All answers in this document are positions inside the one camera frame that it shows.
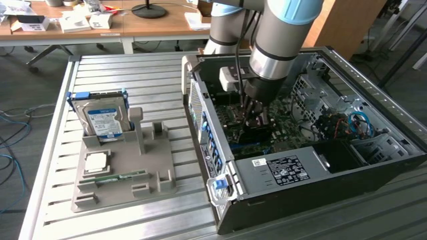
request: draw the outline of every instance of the blue cable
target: blue cable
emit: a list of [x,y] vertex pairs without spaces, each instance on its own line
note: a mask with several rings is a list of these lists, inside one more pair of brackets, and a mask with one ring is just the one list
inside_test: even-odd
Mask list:
[[350,115],[348,115],[348,124],[350,124],[350,129],[352,130],[352,132],[354,132],[354,133],[358,132],[358,130],[356,130],[355,127],[352,126],[352,115],[360,115],[360,116],[364,118],[366,124],[367,124],[367,127],[368,127],[368,130],[370,130],[370,136],[372,137],[372,136],[374,136],[372,125],[371,125],[368,116],[367,116],[362,111],[354,111],[354,112],[350,113]]
[[17,171],[19,171],[19,175],[20,175],[20,182],[21,182],[21,194],[19,199],[5,208],[0,211],[0,214],[3,214],[9,208],[12,208],[15,206],[15,204],[19,203],[20,200],[23,200],[24,196],[25,196],[25,182],[24,182],[24,176],[23,176],[23,171],[21,171],[21,166],[19,161],[15,160],[15,158],[11,155],[5,155],[5,154],[0,154],[0,157],[5,157],[8,159],[12,159],[16,167],[17,167]]
[[12,142],[9,145],[0,146],[0,149],[4,149],[4,148],[7,148],[7,147],[17,144],[17,143],[27,137],[27,135],[29,134],[29,131],[31,131],[31,129],[32,129],[32,126],[31,126],[27,122],[23,122],[23,121],[12,121],[12,120],[4,118],[3,116],[0,116],[0,119],[3,119],[4,121],[7,121],[7,122],[11,123],[11,124],[23,124],[23,125],[27,126],[27,132],[25,132],[25,134],[24,134],[15,142]]

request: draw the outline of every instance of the hard drive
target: hard drive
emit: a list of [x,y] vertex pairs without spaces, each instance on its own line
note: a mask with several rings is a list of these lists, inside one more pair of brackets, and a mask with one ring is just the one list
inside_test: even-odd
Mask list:
[[100,142],[116,141],[123,132],[133,128],[128,119],[128,93],[123,89],[115,92],[77,92],[67,101],[83,125],[85,136],[97,136]]

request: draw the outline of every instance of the label sticker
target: label sticker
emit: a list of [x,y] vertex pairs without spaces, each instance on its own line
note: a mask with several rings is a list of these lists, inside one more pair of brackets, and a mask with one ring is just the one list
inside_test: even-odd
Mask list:
[[310,179],[296,155],[271,160],[267,164],[275,182],[280,186]]
[[115,119],[117,115],[115,108],[89,110],[87,113],[95,133],[101,139],[112,139],[121,135],[120,122]]
[[253,164],[253,167],[259,167],[259,166],[267,165],[265,158],[252,160],[252,164]]
[[101,36],[120,36],[120,33],[100,33]]

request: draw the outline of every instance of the chair wheel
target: chair wheel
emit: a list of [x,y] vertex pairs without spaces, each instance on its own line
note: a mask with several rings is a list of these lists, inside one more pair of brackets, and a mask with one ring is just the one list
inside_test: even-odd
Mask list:
[[35,49],[32,46],[24,46],[24,50],[28,52],[28,53],[33,53],[35,52]]
[[31,67],[28,68],[28,71],[29,71],[31,73],[36,74],[36,73],[39,72],[39,68],[35,67],[35,66],[31,66]]
[[96,47],[97,47],[100,50],[104,50],[104,49],[105,49],[104,45],[100,44],[100,43],[96,43]]

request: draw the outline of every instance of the floor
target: floor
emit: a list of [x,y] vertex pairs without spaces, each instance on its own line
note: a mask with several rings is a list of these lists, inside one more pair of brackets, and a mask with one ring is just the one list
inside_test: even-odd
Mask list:
[[[375,36],[384,24],[384,19],[379,19],[375,22],[374,28],[371,29],[372,36]],[[388,59],[379,57],[374,59],[372,62],[355,63],[360,71],[370,76],[374,81],[376,81],[376,79],[366,64],[372,68],[376,67],[376,75],[382,78],[419,34],[419,31],[411,31],[398,49],[388,53]],[[147,50],[153,50],[157,43],[156,41],[148,42],[147,44],[141,42],[139,45]],[[175,41],[163,41],[155,51],[172,52],[175,51],[173,46]],[[192,51],[201,47],[203,43],[200,40],[181,41],[180,46],[185,51]],[[105,50],[99,50],[93,44],[85,44],[69,46],[68,48],[76,55],[123,53],[123,48],[119,43],[105,43],[104,47]],[[35,49],[39,52],[44,47],[37,46]],[[426,105],[422,103],[427,101],[427,84],[423,84],[422,81],[424,81],[427,77],[427,66],[423,66],[420,70],[411,69],[411,66],[426,52],[427,44],[424,43],[390,81],[391,84],[387,85],[390,95],[424,125],[427,125],[427,114]],[[40,68],[40,73],[32,74],[27,71],[24,62],[28,61],[33,55],[35,53],[25,52],[23,47],[16,47],[8,56],[0,57],[0,110],[3,111],[12,108],[29,108],[41,104],[55,103],[57,100],[68,56],[56,50],[47,58],[35,64],[35,66]],[[52,111],[52,108],[43,109],[37,114],[44,114],[49,111]],[[27,118],[16,117],[13,119],[16,121],[27,121]],[[11,147],[19,159],[24,177],[29,185],[33,184],[36,178],[49,124],[51,117],[35,118],[31,121],[32,130],[29,135],[21,142]],[[0,136],[3,138],[8,137],[20,127],[17,124],[5,123],[0,120]],[[0,154],[7,153],[5,149],[0,149]],[[3,181],[5,177],[5,172],[5,170],[0,171],[0,181]],[[20,197],[21,189],[19,174],[15,173],[7,183],[0,186],[0,209]],[[29,194],[25,195],[24,199],[12,209],[25,209],[28,199]],[[23,213],[0,214],[0,239],[12,240],[17,238],[23,219]]]

